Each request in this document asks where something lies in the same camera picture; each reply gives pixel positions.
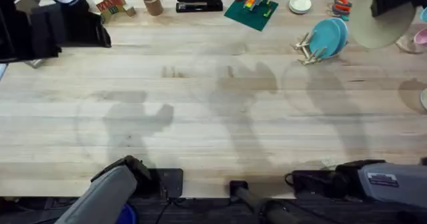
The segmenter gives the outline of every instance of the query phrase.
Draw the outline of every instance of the cup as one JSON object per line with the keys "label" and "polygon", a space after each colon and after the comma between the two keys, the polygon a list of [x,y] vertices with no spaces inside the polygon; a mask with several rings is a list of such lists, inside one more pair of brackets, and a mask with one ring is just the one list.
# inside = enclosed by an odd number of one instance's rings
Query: cup
{"label": "cup", "polygon": [[158,16],[163,13],[163,7],[161,6],[160,0],[144,0],[147,11],[152,16]]}

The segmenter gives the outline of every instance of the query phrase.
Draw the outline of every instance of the pink bowl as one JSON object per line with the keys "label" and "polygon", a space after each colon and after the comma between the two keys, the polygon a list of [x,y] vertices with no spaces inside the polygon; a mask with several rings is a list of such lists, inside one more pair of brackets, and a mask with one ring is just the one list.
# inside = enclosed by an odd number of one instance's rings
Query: pink bowl
{"label": "pink bowl", "polygon": [[414,36],[414,42],[419,45],[426,45],[427,46],[427,28],[424,28],[423,30],[419,31]]}

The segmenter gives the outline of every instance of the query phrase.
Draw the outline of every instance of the label sticker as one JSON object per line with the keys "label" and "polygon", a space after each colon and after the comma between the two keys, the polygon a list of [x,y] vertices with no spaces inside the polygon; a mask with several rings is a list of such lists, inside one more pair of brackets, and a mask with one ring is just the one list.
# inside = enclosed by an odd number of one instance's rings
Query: label sticker
{"label": "label sticker", "polygon": [[383,185],[387,187],[399,187],[398,180],[393,174],[368,173],[368,180],[373,185]]}

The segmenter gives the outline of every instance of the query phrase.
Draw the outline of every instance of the scissors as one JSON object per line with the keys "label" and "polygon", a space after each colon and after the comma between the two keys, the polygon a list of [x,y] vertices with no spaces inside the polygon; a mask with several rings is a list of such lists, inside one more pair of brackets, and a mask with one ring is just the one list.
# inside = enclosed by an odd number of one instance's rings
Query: scissors
{"label": "scissors", "polygon": [[344,21],[349,21],[350,10],[352,9],[353,4],[348,0],[334,0],[332,4],[331,11],[328,11],[330,15],[335,17],[340,17]]}

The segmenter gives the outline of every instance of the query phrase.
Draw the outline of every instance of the red scissors handle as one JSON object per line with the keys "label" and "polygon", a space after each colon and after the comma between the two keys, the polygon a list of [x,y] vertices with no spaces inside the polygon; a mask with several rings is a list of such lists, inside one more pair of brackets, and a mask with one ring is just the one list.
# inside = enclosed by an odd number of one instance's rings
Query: red scissors handle
{"label": "red scissors handle", "polygon": [[335,0],[335,5],[341,5],[341,6],[345,6],[345,7],[352,7],[352,3],[349,2],[348,0]]}

